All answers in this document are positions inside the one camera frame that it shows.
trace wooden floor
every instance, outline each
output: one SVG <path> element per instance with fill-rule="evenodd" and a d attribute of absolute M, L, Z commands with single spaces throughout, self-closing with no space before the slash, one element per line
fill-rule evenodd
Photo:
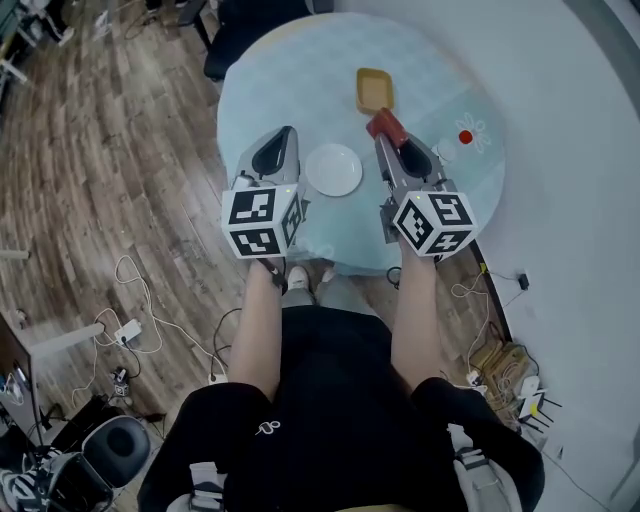
<path fill-rule="evenodd" d="M 195 30 L 173 26 L 175 10 L 127 32 L 144 4 L 126 2 L 67 5 L 75 38 L 64 48 L 41 43 L 22 65 L 34 86 L 9 89 L 0 126 L 0 245 L 28 249 L 31 258 L 0 261 L 0 308 L 14 326 L 16 309 L 28 314 L 30 327 L 20 335 L 34 343 L 90 324 L 111 307 L 123 323 L 142 322 L 136 348 L 152 350 L 159 342 L 141 283 L 114 278 L 116 261 L 129 255 L 150 287 L 155 314 L 210 351 L 215 325 L 241 304 L 245 277 L 219 228 L 226 187 L 216 144 L 219 91 L 202 74 Z M 107 7 L 112 31 L 94 40 L 95 19 Z M 211 15 L 206 22 L 215 29 Z M 451 372 L 482 325 L 485 305 L 484 298 L 455 299 L 449 289 L 470 284 L 477 272 L 468 250 L 439 267 Z M 127 261 L 120 276 L 134 276 Z M 391 323 L 397 292 L 384 278 L 357 283 Z M 111 315 L 101 320 L 108 332 L 117 329 Z M 221 344 L 231 342 L 236 325 L 236 314 L 225 320 Z M 140 356 L 132 395 L 136 411 L 167 412 L 170 424 L 185 396 L 206 384 L 210 361 L 176 329 L 160 332 L 164 347 Z M 43 401 L 72 414 L 71 392 L 88 383 L 93 361 L 87 341 L 39 365 Z M 109 371 L 118 365 L 134 370 L 136 363 L 124 350 L 100 348 L 90 391 L 111 393 Z M 90 391 L 77 393 L 78 405 Z M 116 508 L 135 510 L 135 492 L 134 485 Z"/>

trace black cable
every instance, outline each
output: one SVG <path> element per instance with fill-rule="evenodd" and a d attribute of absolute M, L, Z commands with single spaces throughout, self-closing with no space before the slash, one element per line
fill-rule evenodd
<path fill-rule="evenodd" d="M 524 351 L 527 353 L 527 357 L 531 359 L 531 361 L 536 365 L 536 376 L 540 375 L 540 365 L 538 364 L 538 361 L 536 361 L 533 357 L 531 357 L 531 354 L 529 354 L 529 350 L 527 349 L 527 347 L 525 347 L 522 343 L 509 343 L 507 347 L 509 346 L 522 347 Z"/>
<path fill-rule="evenodd" d="M 502 345 L 504 346 L 505 341 L 502 337 L 502 334 L 500 333 L 498 327 L 496 326 L 495 323 L 493 323 L 493 320 L 489 320 L 489 324 L 487 325 L 487 329 L 485 329 L 484 331 L 484 340 L 482 342 L 482 344 L 473 351 L 473 354 L 471 354 L 471 356 L 469 357 L 469 359 L 471 359 L 474 355 L 476 355 L 484 346 L 487 345 L 487 343 L 489 343 L 489 332 L 493 331 L 491 334 L 493 336 L 495 336 L 499 342 L 502 343 Z M 473 368 L 475 368 L 478 371 L 478 375 L 480 377 L 483 376 L 482 371 L 484 370 L 484 367 L 486 366 L 486 364 L 491 360 L 491 357 L 488 357 L 483 363 L 482 366 L 480 368 L 478 368 L 476 365 L 474 365 L 471 361 L 469 361 L 469 365 Z"/>
<path fill-rule="evenodd" d="M 401 267 L 391 267 L 389 270 L 387 270 L 387 281 L 389 281 L 391 286 L 393 286 L 396 290 L 399 290 L 400 289 L 400 278 L 398 278 L 397 281 L 394 281 L 393 279 L 391 279 L 391 272 L 393 272 L 394 270 L 402 272 L 402 268 Z"/>
<path fill-rule="evenodd" d="M 133 357 L 135 357 L 136 361 L 138 362 L 138 373 L 136 373 L 135 375 L 129 376 L 129 380 L 137 379 L 138 377 L 140 377 L 140 374 L 142 373 L 142 364 L 140 364 L 140 358 L 138 357 L 138 355 L 133 350 L 131 350 L 131 347 L 129 346 L 129 343 L 127 343 L 126 341 L 123 341 L 122 344 L 125 346 L 125 348 L 129 352 L 131 352 L 133 354 Z"/>
<path fill-rule="evenodd" d="M 40 409 L 38 407 L 38 385 L 35 382 L 35 378 L 34 378 L 34 370 L 33 370 L 33 357 L 29 358 L 29 375 L 31 376 L 31 380 L 30 380 L 30 384 L 34 384 L 31 386 L 31 412 L 33 412 L 33 419 L 36 420 L 36 425 L 38 422 L 38 418 L 40 418 L 42 420 L 42 416 L 40 414 Z M 38 429 L 38 441 L 40 441 L 40 446 L 44 445 L 44 440 L 42 438 L 42 432 L 40 432 L 40 429 Z"/>
<path fill-rule="evenodd" d="M 527 290 L 520 290 L 520 293 L 518 293 L 513 299 L 511 299 L 509 302 L 507 302 L 504 306 L 502 306 L 502 311 L 504 311 L 505 309 L 507 309 L 507 306 L 509 304 L 511 304 L 514 300 L 516 300 L 518 297 L 520 297 L 520 295 L 522 295 L 524 292 L 526 292 Z"/>
<path fill-rule="evenodd" d="M 136 409 L 133 408 L 133 405 L 129 405 L 127 404 L 127 402 L 124 402 L 124 405 L 127 409 L 129 409 L 132 413 L 133 413 L 133 418 L 136 420 L 146 420 L 146 422 L 151 425 L 153 427 L 153 429 L 158 433 L 158 436 L 160 437 L 160 439 L 162 439 L 163 441 L 164 439 L 164 434 L 160 433 L 160 429 L 156 426 L 155 422 L 152 423 L 149 420 L 147 420 L 147 416 L 144 416 L 143 414 L 140 414 Z M 164 414 L 162 417 L 162 431 L 164 432 L 164 422 L 167 419 L 167 415 Z"/>
<path fill-rule="evenodd" d="M 562 471 L 566 477 L 571 481 L 571 483 L 573 485 L 575 485 L 576 489 L 578 489 L 579 491 L 581 491 L 585 496 L 591 498 L 594 503 L 597 503 L 598 505 L 600 505 L 604 510 L 606 510 L 607 512 L 611 512 L 611 509 L 609 507 L 607 507 L 604 503 L 602 503 L 600 500 L 598 500 L 597 498 L 593 497 L 593 495 L 589 494 L 587 491 L 585 491 L 582 487 L 580 487 L 577 482 L 571 477 L 571 475 L 569 473 L 567 473 L 567 470 L 564 469 L 560 464 L 558 464 L 555 460 L 553 460 L 549 455 L 547 455 L 544 451 L 541 451 L 540 453 L 542 453 L 542 455 L 544 455 L 547 459 L 549 459 L 549 461 L 555 466 L 557 467 L 560 471 Z"/>
<path fill-rule="evenodd" d="M 487 274 L 491 274 L 492 276 L 498 276 L 501 277 L 502 279 L 505 279 L 507 281 L 517 281 L 518 278 L 517 277 L 507 277 L 507 276 L 503 276 L 502 274 L 498 274 L 497 272 L 493 272 L 491 270 L 487 270 L 486 272 Z"/>
<path fill-rule="evenodd" d="M 222 327 L 222 322 L 224 322 L 224 319 L 227 318 L 227 316 L 229 316 L 231 313 L 234 313 L 235 311 L 241 311 L 241 310 L 242 310 L 242 308 L 233 308 L 233 309 L 230 309 L 229 311 L 227 311 L 224 315 L 222 315 L 222 318 L 218 322 L 218 327 L 216 327 L 216 330 L 213 332 L 213 355 L 215 355 L 218 358 L 218 360 L 226 368 L 228 368 L 229 365 L 223 361 L 222 357 L 220 357 L 220 351 L 224 350 L 225 348 L 229 348 L 231 345 L 225 345 L 224 347 L 218 349 L 218 345 L 216 343 L 216 340 L 218 338 L 218 332 L 220 332 L 220 327 Z M 209 372 L 209 375 L 213 375 L 213 361 L 214 361 L 214 358 L 212 357 L 211 358 L 211 371 Z"/>
<path fill-rule="evenodd" d="M 31 450 L 31 447 L 29 446 L 29 442 L 31 441 L 31 434 L 33 434 L 33 431 L 38 427 L 38 425 L 42 425 L 42 423 L 44 421 L 48 421 L 48 420 L 66 421 L 68 423 L 73 423 L 73 420 L 68 420 L 66 418 L 61 418 L 61 417 L 57 417 L 57 416 L 52 416 L 50 418 L 47 418 L 46 420 L 36 421 L 33 425 L 31 425 L 29 430 L 27 430 L 27 436 L 26 436 L 26 439 L 25 439 L 25 449 L 26 449 L 27 453 L 29 453 L 31 455 L 35 455 L 34 452 Z"/>

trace black shirt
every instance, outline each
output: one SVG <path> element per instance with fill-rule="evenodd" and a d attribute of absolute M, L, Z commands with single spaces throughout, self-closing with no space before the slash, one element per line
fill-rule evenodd
<path fill-rule="evenodd" d="M 540 454 L 503 426 L 475 391 L 443 379 L 411 396 L 390 365 L 376 317 L 303 306 L 283 312 L 281 381 L 273 404 L 246 384 L 192 393 L 138 495 L 164 511 L 192 490 L 189 464 L 216 463 L 231 512 L 335 512 L 398 504 L 467 510 L 447 425 L 507 470 L 523 510 L 544 485 Z"/>

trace round table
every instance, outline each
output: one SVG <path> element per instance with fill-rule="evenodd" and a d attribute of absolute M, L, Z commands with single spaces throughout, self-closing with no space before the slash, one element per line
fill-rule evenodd
<path fill-rule="evenodd" d="M 386 244 L 379 206 L 389 196 L 378 167 L 371 119 L 356 109 L 356 72 L 369 67 L 393 79 L 394 114 L 429 147 L 446 140 L 445 167 L 467 194 L 480 230 L 493 214 L 504 180 L 502 120 L 481 88 L 420 32 L 356 13 L 294 21 L 267 34 L 236 62 L 218 106 L 218 144 L 229 182 L 257 139 L 284 125 L 298 132 L 301 183 L 310 201 L 289 257 L 326 258 L 346 274 L 380 274 L 400 262 Z M 472 142 L 460 142 L 460 134 Z M 344 197 L 327 197 L 306 180 L 307 155 L 325 143 L 353 149 L 363 179 Z"/>

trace electrical cord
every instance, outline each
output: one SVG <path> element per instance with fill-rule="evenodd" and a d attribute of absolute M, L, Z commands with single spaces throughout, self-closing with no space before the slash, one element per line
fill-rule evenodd
<path fill-rule="evenodd" d="M 393 272 L 393 271 L 402 272 L 402 268 L 401 267 L 391 267 L 389 270 L 387 270 L 387 281 L 389 281 L 391 286 L 393 286 L 396 290 L 399 290 L 400 289 L 400 277 L 398 277 L 397 281 L 394 281 L 393 279 L 391 279 L 391 272 Z"/>
<path fill-rule="evenodd" d="M 142 373 L 142 364 L 140 363 L 140 358 L 136 355 L 136 353 L 133 350 L 131 350 L 129 343 L 127 343 L 126 341 L 122 343 L 127 348 L 127 350 L 131 352 L 131 354 L 133 354 L 133 357 L 135 357 L 136 361 L 138 362 L 138 372 L 135 375 L 131 375 L 129 377 L 129 380 L 137 379 L 138 377 L 140 377 L 140 374 Z"/>
<path fill-rule="evenodd" d="M 576 489 L 578 489 L 580 492 L 582 492 L 588 498 L 591 498 L 593 500 L 593 502 L 597 503 L 598 505 L 600 505 L 603 508 L 603 510 L 606 510 L 607 512 L 611 512 L 611 509 L 609 507 L 607 507 L 604 503 L 602 503 L 600 500 L 595 498 L 592 494 L 588 493 L 582 487 L 580 487 L 578 485 L 578 483 L 573 479 L 573 477 L 567 472 L 567 470 L 564 469 L 558 462 L 553 460 L 553 458 L 550 455 L 548 455 L 544 450 L 542 450 L 540 453 L 542 453 L 542 455 L 544 455 L 547 459 L 549 459 L 549 461 L 554 466 L 556 466 L 560 471 L 562 471 L 565 474 L 565 476 L 569 479 L 569 481 L 575 486 Z"/>
<path fill-rule="evenodd" d="M 135 270 L 135 277 L 133 277 L 131 279 L 120 279 L 120 277 L 118 275 L 118 270 L 120 268 L 120 264 L 124 260 L 129 260 L 131 262 L 131 265 L 133 265 L 133 268 Z M 179 325 L 174 324 L 172 322 L 168 322 L 167 320 L 163 320 L 162 318 L 158 318 L 154 314 L 154 312 L 153 312 L 153 302 L 151 300 L 151 290 L 149 289 L 149 285 L 147 284 L 147 282 L 142 277 L 142 274 L 140 274 L 140 270 L 138 269 L 138 266 L 135 264 L 135 262 L 133 261 L 131 256 L 129 256 L 128 254 L 125 254 L 124 256 L 120 256 L 120 258 L 116 262 L 116 266 L 115 266 L 115 269 L 114 269 L 113 273 L 114 273 L 116 281 L 118 281 L 118 283 L 120 283 L 120 284 L 125 284 L 126 285 L 126 284 L 134 283 L 136 281 L 140 281 L 142 283 L 142 289 L 144 291 L 144 296 L 145 296 L 145 299 L 146 299 L 146 302 L 147 302 L 147 312 L 149 313 L 149 316 L 151 317 L 151 320 L 153 322 L 153 327 L 155 328 L 155 331 L 156 331 L 156 334 L 158 335 L 158 340 L 160 341 L 160 343 L 159 343 L 158 347 L 154 348 L 153 350 L 138 350 L 138 349 L 133 349 L 133 348 L 131 348 L 129 346 L 125 346 L 125 344 L 120 345 L 116 340 L 114 340 L 111 336 L 109 336 L 109 334 L 106 332 L 106 330 L 102 334 L 104 334 L 109 339 L 109 343 L 100 343 L 98 341 L 97 337 L 94 336 L 93 337 L 93 344 L 94 344 L 94 349 L 95 349 L 95 355 L 94 355 L 94 358 L 93 358 L 93 376 L 91 377 L 91 380 L 89 381 L 89 383 L 86 386 L 75 388 L 71 392 L 71 403 L 73 404 L 74 407 L 76 405 L 75 404 L 75 394 L 78 391 L 84 391 L 86 389 L 89 389 L 91 384 L 93 384 L 93 382 L 96 380 L 96 366 L 98 364 L 98 345 L 100 345 L 101 347 L 110 347 L 112 345 L 115 345 L 116 347 L 118 347 L 118 348 L 120 348 L 122 350 L 130 351 L 134 356 L 136 356 L 136 353 L 137 354 L 145 354 L 145 355 L 155 354 L 156 352 L 159 352 L 160 350 L 162 350 L 162 347 L 164 346 L 164 338 L 160 334 L 160 329 L 158 328 L 158 324 L 168 325 L 170 327 L 174 327 L 174 328 L 178 329 L 189 340 L 191 340 L 202 352 L 204 352 L 204 354 L 206 354 L 207 356 L 211 357 L 212 360 L 216 360 L 218 365 L 220 366 L 220 369 L 222 370 L 222 374 L 226 377 L 227 372 L 225 370 L 225 367 L 223 366 L 222 362 L 220 361 L 220 359 L 216 355 L 210 354 L 207 350 L 205 350 L 205 348 L 193 336 L 191 336 L 187 331 L 185 331 Z M 119 328 L 122 329 L 122 323 L 120 322 L 120 319 L 119 319 L 117 313 L 112 308 L 103 309 L 98 314 L 98 316 L 96 316 L 96 318 L 93 321 L 93 323 L 96 323 L 98 321 L 98 319 L 106 312 L 111 312 L 115 316 L 116 321 L 118 322 Z M 142 365 L 140 365 L 140 360 L 139 359 L 138 359 L 138 364 L 139 364 L 139 372 L 140 372 L 142 370 Z"/>
<path fill-rule="evenodd" d="M 138 412 L 136 409 L 133 408 L 133 405 L 129 405 L 126 402 L 124 402 L 124 406 L 131 411 L 131 413 L 133 414 L 134 419 L 136 419 L 136 420 L 145 420 L 158 433 L 158 436 L 160 437 L 160 439 L 162 439 L 162 441 L 165 441 L 164 426 L 165 426 L 165 422 L 167 420 L 167 415 L 166 414 L 162 415 L 162 433 L 160 433 L 160 429 L 156 426 L 155 422 L 152 423 L 147 419 L 148 416 L 145 416 L 145 415 L 141 414 L 140 412 Z"/>
<path fill-rule="evenodd" d="M 531 354 L 529 353 L 529 349 L 523 345 L 522 343 L 509 343 L 510 347 L 522 347 L 525 351 L 525 353 L 527 354 L 527 357 L 529 359 L 531 359 L 531 361 L 536 365 L 536 377 L 540 375 L 540 365 L 538 364 L 538 361 L 536 361 L 533 357 L 531 357 Z"/>
<path fill-rule="evenodd" d="M 142 2 L 142 0 L 131 0 L 130 2 L 127 2 L 124 5 L 121 5 L 117 9 L 114 9 L 113 14 L 116 14 L 116 13 L 120 12 L 122 9 L 126 9 L 130 5 L 137 4 L 137 3 L 140 3 L 140 2 Z"/>
<path fill-rule="evenodd" d="M 507 307 L 509 306 L 509 304 L 511 304 L 514 300 L 516 300 L 518 297 L 520 297 L 520 295 L 522 295 L 524 292 L 526 292 L 527 290 L 520 290 L 520 292 L 513 298 L 511 299 L 509 302 L 507 302 L 504 306 L 502 306 L 502 309 L 505 310 L 507 309 Z"/>
<path fill-rule="evenodd" d="M 492 276 L 497 276 L 497 277 L 501 277 L 502 279 L 506 280 L 506 281 L 517 281 L 518 278 L 517 277 L 507 277 L 507 276 L 503 276 L 502 274 L 498 274 L 497 272 L 493 272 L 491 270 L 487 270 L 485 272 L 486 274 L 491 274 Z"/>
<path fill-rule="evenodd" d="M 231 345 L 224 345 L 221 348 L 218 348 L 218 345 L 216 343 L 216 340 L 218 338 L 218 332 L 220 332 L 220 327 L 222 327 L 222 322 L 224 322 L 224 319 L 227 318 L 227 316 L 229 316 L 231 313 L 235 312 L 235 311 L 242 311 L 242 308 L 233 308 L 230 309 L 229 311 L 227 311 L 224 315 L 222 315 L 222 318 L 220 318 L 220 321 L 218 322 L 218 326 L 216 327 L 216 330 L 213 333 L 213 353 L 215 354 L 215 357 L 217 358 L 217 360 L 219 362 L 222 362 L 222 364 L 224 364 L 227 368 L 229 367 L 229 365 L 227 365 L 227 363 L 224 362 L 224 360 L 222 359 L 222 356 L 220 356 L 220 352 L 226 348 L 230 348 Z M 213 361 L 214 358 L 211 358 L 211 371 L 210 371 L 210 375 L 213 375 Z"/>
<path fill-rule="evenodd" d="M 138 22 L 144 17 L 147 16 L 147 19 L 144 20 L 142 23 L 138 24 Z M 148 27 L 149 25 L 151 25 L 152 23 L 155 23 L 156 21 L 158 21 L 158 17 L 155 14 L 149 14 L 149 12 L 146 10 L 142 11 L 142 13 L 135 18 L 127 27 L 127 29 L 124 32 L 124 40 L 125 41 L 133 41 L 136 37 L 138 37 L 140 34 L 142 34 L 142 32 L 144 32 L 144 29 L 146 27 Z M 132 28 L 138 28 L 140 30 L 138 30 L 138 32 L 135 33 L 135 35 L 133 36 L 129 36 L 129 32 L 131 31 Z"/>
<path fill-rule="evenodd" d="M 451 295 L 453 295 L 454 297 L 458 298 L 458 299 L 462 299 L 464 297 L 467 297 L 468 295 L 484 295 L 485 300 L 486 300 L 486 310 L 487 310 L 487 315 L 486 318 L 484 320 L 484 322 L 482 322 L 482 326 L 480 327 L 480 330 L 478 331 L 478 335 L 476 336 L 476 338 L 473 340 L 473 343 L 471 344 L 471 346 L 469 347 L 469 351 L 467 352 L 467 370 L 468 373 L 471 373 L 471 355 L 473 353 L 473 348 L 476 346 L 476 343 L 478 343 L 478 340 L 480 339 L 480 336 L 482 336 L 482 333 L 485 329 L 485 327 L 487 326 L 487 324 L 489 323 L 489 294 L 487 292 L 479 292 L 475 290 L 475 287 L 478 284 L 478 280 L 480 279 L 480 276 L 482 276 L 483 272 L 480 272 L 475 280 L 473 281 L 473 284 L 471 285 L 471 288 L 467 288 L 466 286 L 460 284 L 460 283 L 456 283 L 451 287 Z M 457 294 L 454 290 L 456 289 L 456 287 L 460 287 L 464 290 L 463 293 L 461 294 Z"/>

